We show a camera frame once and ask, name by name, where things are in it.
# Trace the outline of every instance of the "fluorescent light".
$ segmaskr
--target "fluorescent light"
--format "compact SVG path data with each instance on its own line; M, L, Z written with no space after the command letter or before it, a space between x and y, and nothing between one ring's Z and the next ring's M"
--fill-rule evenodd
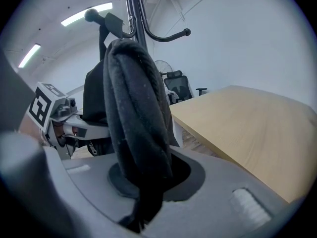
M30 60L30 58L32 57L32 55L35 54L35 52L41 47L41 45L39 44L35 44L33 46L33 48L31 48L31 50L29 51L29 53L26 54L25 58L23 58L22 62L19 65L19 68L23 68L26 63Z
M63 26L68 26L69 24L75 22L76 20L78 19L81 19L85 16L85 12L89 9L96 9L97 12L100 12L100 11L103 11L103 10L110 10L112 9L112 3L111 2L107 2L107 3L104 3L104 4L100 4L98 6L95 6L95 7L92 7L92 8L88 8L86 10L83 10L75 15L72 15L71 17L65 19L64 21L62 21L62 25Z

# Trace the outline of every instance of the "wooden table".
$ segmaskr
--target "wooden table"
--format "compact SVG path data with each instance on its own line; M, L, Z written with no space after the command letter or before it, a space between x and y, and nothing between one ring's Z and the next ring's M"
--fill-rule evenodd
M305 195L316 178L317 115L303 103L229 86L170 109L174 121L199 142L245 168L287 202Z

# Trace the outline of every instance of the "black office chair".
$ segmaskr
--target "black office chair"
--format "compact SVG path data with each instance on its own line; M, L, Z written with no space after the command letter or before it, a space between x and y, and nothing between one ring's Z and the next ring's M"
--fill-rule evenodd
M188 86L188 78L183 76L183 73L180 70L174 72L168 72L166 74L167 78L164 79L164 83L168 90L174 91L178 95L178 99L176 99L176 103L178 101L186 101L193 98L189 86ZM199 91L199 96L201 96L202 91L207 90L207 88L197 88Z

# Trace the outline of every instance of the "floor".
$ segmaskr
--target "floor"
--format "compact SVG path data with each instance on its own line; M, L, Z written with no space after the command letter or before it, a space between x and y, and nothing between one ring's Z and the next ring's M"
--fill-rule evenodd
M189 132L186 130L183 130L183 148L193 150L199 153L207 154L210 156L218 157L217 154L212 152L210 149L208 149L205 145L201 144L196 140L196 138L193 137ZM92 155L88 152L87 147L82 147L77 149L72 159L78 159L78 158L88 158L92 157Z

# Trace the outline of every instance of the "black pole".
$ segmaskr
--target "black pole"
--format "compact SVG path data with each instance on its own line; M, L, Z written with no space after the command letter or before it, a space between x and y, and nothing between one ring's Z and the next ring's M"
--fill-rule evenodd
M135 41L140 43L142 47L147 51L148 47L147 47L147 42L145 40L145 34L144 34L138 0L131 0L131 3L132 3L133 14L135 17L135 28L136 28L136 33L134 38L135 38Z

